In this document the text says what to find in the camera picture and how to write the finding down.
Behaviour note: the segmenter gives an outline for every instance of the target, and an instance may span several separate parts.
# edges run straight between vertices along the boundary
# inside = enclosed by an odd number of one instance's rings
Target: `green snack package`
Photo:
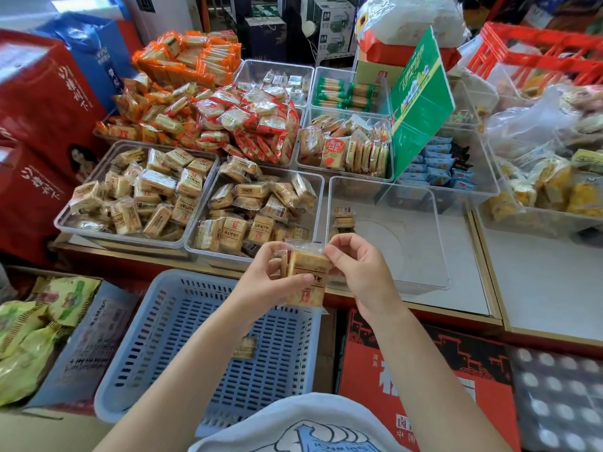
[[[34,330],[19,344],[15,353],[0,362],[0,406],[14,403],[31,395],[50,370],[55,341],[63,335],[60,326]]]
[[[50,317],[62,326],[77,326],[92,302],[94,292],[100,285],[98,279],[83,276],[53,279],[48,283],[43,296]]]
[[[35,301],[7,301],[0,305],[0,358],[7,358],[32,331],[44,326],[47,306]]]

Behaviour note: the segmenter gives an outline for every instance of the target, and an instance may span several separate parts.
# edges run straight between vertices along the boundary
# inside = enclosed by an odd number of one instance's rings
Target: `right arm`
[[[336,235],[324,253],[346,277],[358,311],[373,328],[422,452],[509,452],[401,300],[381,252],[347,233]]]

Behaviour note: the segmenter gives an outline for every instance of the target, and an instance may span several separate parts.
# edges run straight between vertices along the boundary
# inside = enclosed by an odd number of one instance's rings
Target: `green cardboard sign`
[[[455,108],[431,27],[392,89],[391,105],[394,177],[398,178]]]

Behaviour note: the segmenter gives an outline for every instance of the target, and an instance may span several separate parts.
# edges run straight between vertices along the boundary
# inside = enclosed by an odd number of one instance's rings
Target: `white t-shirt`
[[[361,404],[312,393],[270,404],[189,452],[410,452]]]

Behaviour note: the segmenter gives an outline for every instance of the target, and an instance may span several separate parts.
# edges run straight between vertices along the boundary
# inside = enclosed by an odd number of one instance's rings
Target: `red plastic crate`
[[[469,62],[469,70],[486,79],[499,63],[517,66],[511,79],[521,88],[534,69],[550,71],[543,82],[560,74],[572,75],[575,85],[603,83],[603,37],[541,30],[487,22],[480,35],[484,43]],[[512,52],[516,42],[537,47],[542,55]]]

